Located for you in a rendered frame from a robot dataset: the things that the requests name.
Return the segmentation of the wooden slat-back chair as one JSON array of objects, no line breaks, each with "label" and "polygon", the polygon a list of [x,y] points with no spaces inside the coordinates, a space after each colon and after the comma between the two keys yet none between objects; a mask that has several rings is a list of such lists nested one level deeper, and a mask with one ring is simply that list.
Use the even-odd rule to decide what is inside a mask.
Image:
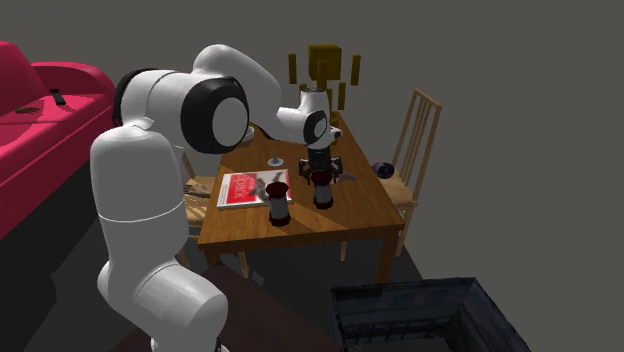
[{"label": "wooden slat-back chair", "polygon": [[[399,234],[396,246],[395,254],[397,257],[401,255],[404,248],[414,209],[419,205],[419,195],[430,160],[441,111],[442,105],[440,103],[417,88],[413,90],[408,112],[391,162],[391,165],[395,167],[395,171],[389,178],[378,177],[386,193],[405,221],[405,227]],[[410,188],[411,176],[427,126],[430,129],[422,154],[422,161],[418,169],[416,184],[414,188]]]}]

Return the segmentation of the red sofa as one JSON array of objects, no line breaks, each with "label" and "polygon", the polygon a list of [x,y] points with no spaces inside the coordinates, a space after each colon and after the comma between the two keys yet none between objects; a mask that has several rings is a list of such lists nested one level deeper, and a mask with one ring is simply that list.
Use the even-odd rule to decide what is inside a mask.
[{"label": "red sofa", "polygon": [[[50,94],[59,89],[66,105]],[[31,63],[0,42],[0,240],[89,160],[91,143],[113,127],[115,88],[96,67]],[[38,107],[38,114],[16,114]]]}]

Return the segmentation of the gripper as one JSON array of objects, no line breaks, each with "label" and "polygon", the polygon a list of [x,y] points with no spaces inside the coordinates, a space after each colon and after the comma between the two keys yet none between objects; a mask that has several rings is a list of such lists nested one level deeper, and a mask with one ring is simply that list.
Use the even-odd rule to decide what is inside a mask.
[{"label": "gripper", "polygon": [[332,184],[340,181],[343,174],[343,166],[341,157],[331,158],[330,148],[324,149],[308,149],[308,160],[300,159],[298,162],[298,173],[303,177],[307,184],[310,184],[310,175],[312,171],[331,170],[333,179]]}]

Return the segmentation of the red and white book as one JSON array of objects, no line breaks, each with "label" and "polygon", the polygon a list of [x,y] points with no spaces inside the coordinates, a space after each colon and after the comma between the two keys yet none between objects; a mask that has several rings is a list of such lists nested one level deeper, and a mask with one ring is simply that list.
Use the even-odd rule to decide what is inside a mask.
[{"label": "red and white book", "polygon": [[216,208],[268,206],[266,186],[273,182],[290,185],[287,169],[272,169],[223,175]]}]

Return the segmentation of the dark open bin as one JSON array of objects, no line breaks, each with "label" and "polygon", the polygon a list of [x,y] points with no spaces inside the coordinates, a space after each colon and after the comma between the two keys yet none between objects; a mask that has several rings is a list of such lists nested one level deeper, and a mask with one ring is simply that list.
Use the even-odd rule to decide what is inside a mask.
[{"label": "dark open bin", "polygon": [[450,352],[532,352],[474,277],[331,289],[329,336],[357,345],[444,340]]}]

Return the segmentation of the brown thing on chair seat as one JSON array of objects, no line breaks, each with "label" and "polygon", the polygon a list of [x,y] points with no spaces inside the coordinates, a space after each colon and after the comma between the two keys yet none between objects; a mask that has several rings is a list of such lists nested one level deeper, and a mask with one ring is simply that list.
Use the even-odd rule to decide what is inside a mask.
[{"label": "brown thing on chair seat", "polygon": [[195,196],[198,198],[209,199],[211,197],[211,190],[201,183],[185,184],[183,186],[183,191],[187,195]]}]

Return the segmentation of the yellow wall decoration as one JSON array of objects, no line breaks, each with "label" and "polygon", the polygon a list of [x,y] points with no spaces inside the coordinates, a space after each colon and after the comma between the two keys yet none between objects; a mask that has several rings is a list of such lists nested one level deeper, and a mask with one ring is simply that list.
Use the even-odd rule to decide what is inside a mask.
[{"label": "yellow wall decoration", "polygon": [[[358,86],[360,83],[361,56],[354,54],[351,60],[349,85]],[[298,82],[297,55],[288,55],[288,83],[296,85],[300,91],[305,88],[320,88],[325,92],[325,101],[328,103],[330,125],[337,127],[340,111],[345,109],[347,83],[341,78],[342,49],[335,44],[308,46],[308,77],[306,81]]]}]

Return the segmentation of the wooden table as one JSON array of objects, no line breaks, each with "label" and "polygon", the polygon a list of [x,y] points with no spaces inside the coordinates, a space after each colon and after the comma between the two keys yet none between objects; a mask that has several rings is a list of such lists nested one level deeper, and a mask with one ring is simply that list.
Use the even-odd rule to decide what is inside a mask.
[{"label": "wooden table", "polygon": [[[404,220],[376,177],[342,116],[337,117],[342,137],[331,146],[331,154],[342,159],[343,169],[354,181],[331,186],[334,204],[320,210],[313,204],[314,188],[298,175],[298,162],[307,156],[303,145],[267,139],[256,131],[249,145],[221,158],[213,198],[210,199],[198,239],[198,247],[213,265],[221,254],[288,248],[313,244],[381,238],[375,281],[388,279]],[[267,170],[268,160],[278,156],[288,170],[293,203],[291,221],[282,227],[269,222],[266,206],[216,208],[223,176],[228,173]]]}]

